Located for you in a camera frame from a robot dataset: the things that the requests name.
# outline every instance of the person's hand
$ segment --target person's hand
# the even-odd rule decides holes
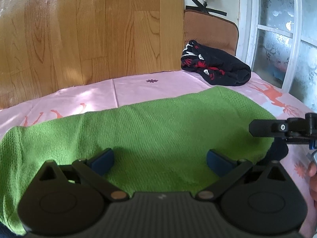
[[[308,166],[307,174],[310,177],[309,180],[309,192],[313,198],[315,209],[317,209],[317,167],[314,162],[311,162]]]

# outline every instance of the black strap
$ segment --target black strap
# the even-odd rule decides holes
[[[209,14],[209,12],[212,12],[212,13],[217,13],[217,14],[220,14],[223,16],[227,16],[226,12],[207,8],[206,7],[207,3],[205,3],[206,5],[204,6],[198,0],[192,0],[192,1],[197,5],[197,7],[186,5],[186,10],[195,10],[195,11],[204,12],[204,13],[208,13],[208,14]]]

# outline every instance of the pink bedsheet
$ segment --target pink bedsheet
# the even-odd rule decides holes
[[[70,87],[0,110],[0,139],[13,126],[30,126],[73,114],[177,97],[212,87],[199,74],[185,71],[129,76]],[[305,113],[311,112],[299,100],[261,80],[255,73],[252,73],[247,84],[228,88],[252,99],[278,119],[304,117]],[[289,145],[289,154],[281,161],[308,204],[308,216],[301,228],[301,233],[307,238],[314,235],[317,224],[317,213],[309,194],[309,179],[306,176],[310,153],[307,146]]]

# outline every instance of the window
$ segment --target window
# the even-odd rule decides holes
[[[317,0],[252,0],[246,63],[317,112]]]

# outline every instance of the black cloth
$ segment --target black cloth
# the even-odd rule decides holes
[[[274,138],[274,141],[267,151],[266,156],[257,163],[260,166],[266,166],[272,160],[280,161],[288,155],[288,146],[282,138]]]
[[[227,52],[190,40],[185,46],[181,67],[199,73],[211,85],[241,86],[251,78],[251,69]]]
[[[12,233],[3,223],[0,222],[0,238],[17,238],[21,237]]]

